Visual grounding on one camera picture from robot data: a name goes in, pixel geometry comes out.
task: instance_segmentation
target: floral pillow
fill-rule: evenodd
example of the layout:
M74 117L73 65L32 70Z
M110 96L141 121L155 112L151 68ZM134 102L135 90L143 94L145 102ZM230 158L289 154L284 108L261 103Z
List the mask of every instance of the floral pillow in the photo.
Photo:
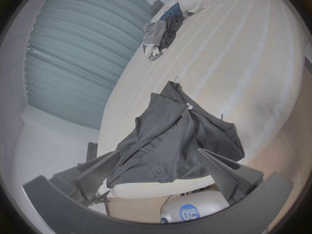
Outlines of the floral pillow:
M152 18L151 22L156 22L157 20L159 20L162 17L162 15L166 13L166 11L169 10L176 3L178 3L178 0L173 0L172 2L167 3L164 6L162 6L160 11L158 11L158 13Z

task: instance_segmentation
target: floor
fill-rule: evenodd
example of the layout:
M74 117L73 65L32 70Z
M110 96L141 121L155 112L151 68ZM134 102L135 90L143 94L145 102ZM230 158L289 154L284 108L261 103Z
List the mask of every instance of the floor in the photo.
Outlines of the floor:
M272 143L248 166L261 170L266 179L278 172L294 182L284 207L269 226L273 228L291 208L312 170L312 75L305 68L301 90L293 111ZM168 197L149 199L111 198L112 217L148 223L159 223L162 204Z

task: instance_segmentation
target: bed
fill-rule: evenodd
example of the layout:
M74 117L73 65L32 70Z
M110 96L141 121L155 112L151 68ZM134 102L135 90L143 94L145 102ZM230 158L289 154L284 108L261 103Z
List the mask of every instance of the bed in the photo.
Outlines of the bed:
M304 35L281 0L204 0L158 59L138 48L104 110L98 156L116 149L147 108L150 93L178 81L205 111L234 123L247 164L276 136L296 102ZM172 183L127 183L112 196L149 198L211 185L211 176Z

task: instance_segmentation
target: green curtain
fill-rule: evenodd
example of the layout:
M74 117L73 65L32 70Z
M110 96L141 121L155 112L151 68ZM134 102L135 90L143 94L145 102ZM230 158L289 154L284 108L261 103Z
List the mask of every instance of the green curtain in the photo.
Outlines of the green curtain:
M99 129L105 104L150 22L146 0L46 0L26 53L30 105Z

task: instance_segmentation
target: blue logo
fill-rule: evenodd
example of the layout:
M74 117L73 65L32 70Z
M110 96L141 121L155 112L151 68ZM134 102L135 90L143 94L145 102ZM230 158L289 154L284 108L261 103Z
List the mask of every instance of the blue logo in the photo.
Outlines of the blue logo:
M184 205L180 209L180 218L183 221L200 218L199 211L193 205Z

